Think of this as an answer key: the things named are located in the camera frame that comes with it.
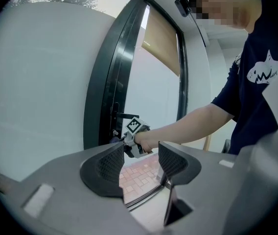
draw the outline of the dark navy t-shirt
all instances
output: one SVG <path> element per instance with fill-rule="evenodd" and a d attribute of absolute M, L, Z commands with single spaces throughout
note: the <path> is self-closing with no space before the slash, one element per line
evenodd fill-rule
<path fill-rule="evenodd" d="M 278 129 L 262 92 L 278 74 L 278 10 L 275 0 L 262 0 L 262 13 L 243 51 L 230 68 L 229 77 L 213 104 L 234 115 L 237 122 L 229 153 Z"/>

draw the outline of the man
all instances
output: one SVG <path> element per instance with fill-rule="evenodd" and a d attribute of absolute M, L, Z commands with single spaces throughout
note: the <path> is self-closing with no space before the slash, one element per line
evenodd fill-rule
<path fill-rule="evenodd" d="M 189 0 L 194 13 L 215 19 L 249 35 L 232 64 L 226 85 L 211 104 L 196 109 L 178 122 L 141 132 L 136 143 L 145 152 L 159 141 L 186 143 L 204 138 L 228 121 L 236 121 L 229 153 L 274 132 L 278 125 L 262 92 L 278 75 L 278 0 Z"/>

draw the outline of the sleeve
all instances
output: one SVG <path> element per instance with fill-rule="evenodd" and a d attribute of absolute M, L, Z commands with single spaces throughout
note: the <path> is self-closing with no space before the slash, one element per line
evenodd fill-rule
<path fill-rule="evenodd" d="M 222 108 L 224 111 L 234 116 L 233 120 L 237 122 L 241 103 L 239 98 L 239 67 L 240 67 L 239 54 L 230 68 L 229 76 L 226 85 L 223 87 L 219 95 L 212 101 L 212 104 Z"/>

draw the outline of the brick pavement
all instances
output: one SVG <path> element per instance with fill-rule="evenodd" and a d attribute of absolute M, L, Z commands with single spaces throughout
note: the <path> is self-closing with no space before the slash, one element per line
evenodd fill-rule
<path fill-rule="evenodd" d="M 141 197 L 160 184 L 160 179 L 157 179 L 159 168 L 158 154 L 122 168 L 119 186 L 123 189 L 125 204 Z"/>

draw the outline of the black door frame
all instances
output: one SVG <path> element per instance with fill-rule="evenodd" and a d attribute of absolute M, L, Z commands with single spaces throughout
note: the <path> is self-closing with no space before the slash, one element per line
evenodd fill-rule
<path fill-rule="evenodd" d="M 186 115 L 188 68 L 184 33 L 154 0 L 130 0 L 108 31 L 92 70 L 84 112 L 84 149 L 107 144 L 112 137 L 111 122 L 115 97 L 119 97 L 123 102 L 118 105 L 118 112 L 124 112 L 132 58 L 124 60 L 119 54 L 127 51 L 128 55 L 134 55 L 134 45 L 147 4 L 154 7 L 176 30 L 181 67 L 177 120 Z M 121 130 L 122 119 L 116 119 L 116 124 Z"/>

